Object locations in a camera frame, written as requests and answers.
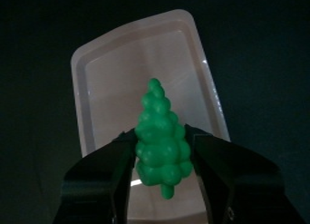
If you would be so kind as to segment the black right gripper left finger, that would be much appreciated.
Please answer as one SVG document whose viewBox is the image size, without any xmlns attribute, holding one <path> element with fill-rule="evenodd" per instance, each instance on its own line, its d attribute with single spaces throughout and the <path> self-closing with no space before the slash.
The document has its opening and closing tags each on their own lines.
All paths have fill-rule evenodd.
<svg viewBox="0 0 310 224">
<path fill-rule="evenodd" d="M 65 173 L 51 224 L 126 224 L 134 130 L 84 156 Z"/>
</svg>

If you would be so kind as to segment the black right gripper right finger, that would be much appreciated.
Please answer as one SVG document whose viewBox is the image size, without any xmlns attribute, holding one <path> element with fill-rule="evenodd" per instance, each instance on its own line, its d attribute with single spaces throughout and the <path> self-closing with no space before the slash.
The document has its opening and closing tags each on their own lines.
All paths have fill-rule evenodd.
<svg viewBox="0 0 310 224">
<path fill-rule="evenodd" d="M 305 224 L 271 160 L 189 125 L 185 139 L 209 224 Z"/>
</svg>

